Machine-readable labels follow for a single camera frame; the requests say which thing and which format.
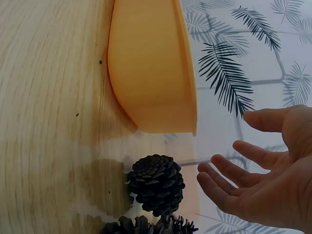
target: light wood tabletop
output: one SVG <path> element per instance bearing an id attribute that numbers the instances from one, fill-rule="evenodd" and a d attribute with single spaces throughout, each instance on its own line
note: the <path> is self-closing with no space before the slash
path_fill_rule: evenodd
<path id="1" fill-rule="evenodd" d="M 0 0 L 1 234 L 97 233 L 145 214 L 124 172 L 149 154 L 194 157 L 191 135 L 142 133 L 119 107 L 106 65 L 113 5 Z"/>

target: finger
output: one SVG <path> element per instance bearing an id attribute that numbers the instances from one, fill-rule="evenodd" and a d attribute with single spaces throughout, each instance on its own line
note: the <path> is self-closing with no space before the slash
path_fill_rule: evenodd
<path id="1" fill-rule="evenodd" d="M 246 158 L 254 161 L 260 167 L 267 170 L 273 169 L 278 158 L 282 154 L 282 152 L 271 152 L 241 140 L 234 142 L 233 148 Z"/>
<path id="2" fill-rule="evenodd" d="M 245 121 L 253 128 L 263 132 L 281 132 L 285 115 L 302 105 L 283 109 L 263 109 L 248 111 L 244 114 Z"/>
<path id="3" fill-rule="evenodd" d="M 206 172 L 200 172 L 197 175 L 197 180 L 204 193 L 220 210 L 233 215 L 237 213 L 237 196 L 226 193 Z"/>
<path id="4" fill-rule="evenodd" d="M 238 189 L 225 180 L 218 172 L 216 172 L 208 163 L 202 163 L 198 166 L 199 172 L 206 172 L 216 184 L 226 193 L 233 196 L 241 195 L 245 190 Z"/>
<path id="5" fill-rule="evenodd" d="M 213 156 L 211 162 L 226 178 L 233 181 L 239 188 L 250 188 L 259 183 L 263 178 L 261 174 L 251 174 L 243 170 L 222 155 Z"/>

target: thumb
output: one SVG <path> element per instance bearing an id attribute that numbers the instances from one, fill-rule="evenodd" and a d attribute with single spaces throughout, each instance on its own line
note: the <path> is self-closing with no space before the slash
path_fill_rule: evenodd
<path id="1" fill-rule="evenodd" d="M 246 112 L 245 121 L 253 128 L 262 132 L 282 132 L 285 116 L 302 105 L 282 109 L 262 109 L 259 111 Z"/>

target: palm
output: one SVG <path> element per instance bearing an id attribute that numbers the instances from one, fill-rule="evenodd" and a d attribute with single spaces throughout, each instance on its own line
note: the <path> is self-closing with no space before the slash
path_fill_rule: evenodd
<path id="1" fill-rule="evenodd" d="M 248 122 L 259 130 L 266 127 L 263 123 L 261 127 L 257 127 L 250 123 L 252 121 Z M 280 129 L 278 131 L 285 128 L 283 123 L 272 126 L 277 126 Z M 308 156 L 306 150 L 302 156 L 297 153 L 298 150 L 290 148 L 289 139 L 295 137 L 294 134 L 287 135 L 287 131 L 291 132 L 290 129 L 293 127 L 283 131 L 283 138 L 292 153 L 270 152 L 244 141 L 233 144 L 234 149 L 243 156 L 270 170 L 265 175 L 249 173 L 221 155 L 212 157 L 212 163 L 236 187 L 228 183 L 209 164 L 199 165 L 197 179 L 207 196 L 224 212 L 249 222 L 299 228 L 298 223 L 302 219 L 308 220 L 307 207 L 309 199 L 312 199 L 312 156 Z"/>

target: wood grain surface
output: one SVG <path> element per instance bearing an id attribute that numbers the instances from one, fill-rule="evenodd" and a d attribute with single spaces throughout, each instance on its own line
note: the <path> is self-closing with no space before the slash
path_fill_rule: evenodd
<path id="1" fill-rule="evenodd" d="M 93 234 L 102 222 L 142 214 L 124 172 L 168 144 L 140 132 L 114 98 L 113 5 L 0 0 L 1 234 Z M 194 157 L 191 144 L 177 148 L 169 152 Z"/>

